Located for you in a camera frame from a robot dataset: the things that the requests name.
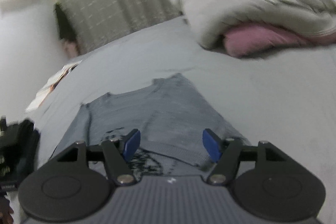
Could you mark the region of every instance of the pink fabric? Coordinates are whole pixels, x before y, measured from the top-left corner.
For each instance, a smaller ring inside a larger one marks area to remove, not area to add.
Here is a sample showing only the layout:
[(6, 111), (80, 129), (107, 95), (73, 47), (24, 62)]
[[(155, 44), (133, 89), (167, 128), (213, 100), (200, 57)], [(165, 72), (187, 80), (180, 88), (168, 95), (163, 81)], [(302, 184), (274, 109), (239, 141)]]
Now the pink fabric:
[(336, 42), (336, 33), (302, 37), (263, 23), (243, 23), (225, 33), (224, 46), (233, 57), (246, 56), (276, 46), (327, 45)]

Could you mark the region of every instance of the sweater sleeve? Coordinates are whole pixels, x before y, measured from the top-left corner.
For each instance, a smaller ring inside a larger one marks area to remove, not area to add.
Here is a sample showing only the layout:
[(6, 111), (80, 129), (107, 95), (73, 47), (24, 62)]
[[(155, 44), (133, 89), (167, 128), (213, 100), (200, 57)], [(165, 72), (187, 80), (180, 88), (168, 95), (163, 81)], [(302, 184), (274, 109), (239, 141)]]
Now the sweater sleeve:
[(81, 105), (76, 117), (65, 132), (63, 138), (57, 145), (53, 156), (62, 152), (65, 148), (76, 141), (84, 141), (89, 144), (89, 128), (91, 123), (91, 113), (87, 105)]

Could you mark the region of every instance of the screw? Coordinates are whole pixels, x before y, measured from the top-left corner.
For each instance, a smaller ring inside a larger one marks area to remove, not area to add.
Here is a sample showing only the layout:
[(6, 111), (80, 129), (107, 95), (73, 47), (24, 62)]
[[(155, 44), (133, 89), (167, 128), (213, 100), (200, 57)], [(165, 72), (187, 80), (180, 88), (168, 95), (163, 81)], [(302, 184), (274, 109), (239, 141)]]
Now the screw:
[(222, 184), (225, 182), (225, 180), (226, 180), (226, 177), (222, 174), (214, 174), (210, 177), (210, 181), (213, 184)]
[(130, 184), (134, 182), (134, 177), (132, 175), (120, 175), (117, 177), (117, 181), (121, 184)]

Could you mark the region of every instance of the bed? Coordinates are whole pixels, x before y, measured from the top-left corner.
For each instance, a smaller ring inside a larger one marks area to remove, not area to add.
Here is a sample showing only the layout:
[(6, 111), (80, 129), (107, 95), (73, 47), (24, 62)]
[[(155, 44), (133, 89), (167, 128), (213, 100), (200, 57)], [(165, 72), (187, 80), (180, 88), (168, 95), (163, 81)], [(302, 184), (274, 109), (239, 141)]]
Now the bed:
[[(179, 72), (253, 145), (268, 140), (317, 175), (327, 189), (319, 218), (336, 222), (336, 45), (235, 59), (221, 50), (202, 49), (178, 17), (80, 59), (29, 114), (41, 132), (37, 167), (48, 161), (82, 102)], [(16, 193), (11, 201), (18, 211)], [(15, 223), (23, 219), (22, 212), (15, 215)]]

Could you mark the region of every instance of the gray sweater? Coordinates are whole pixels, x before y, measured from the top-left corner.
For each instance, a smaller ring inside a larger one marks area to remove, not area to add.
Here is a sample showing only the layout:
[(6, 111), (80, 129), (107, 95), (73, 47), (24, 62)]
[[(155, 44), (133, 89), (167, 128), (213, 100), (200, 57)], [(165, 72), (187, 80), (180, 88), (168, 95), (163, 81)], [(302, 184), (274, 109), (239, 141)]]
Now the gray sweater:
[[(221, 138), (243, 136), (216, 112), (181, 74), (154, 79), (151, 86), (83, 104), (54, 155), (77, 140), (88, 145), (141, 132), (140, 149), (130, 163), (136, 176), (200, 174), (209, 157), (202, 132)], [(94, 169), (102, 172), (102, 166)]]

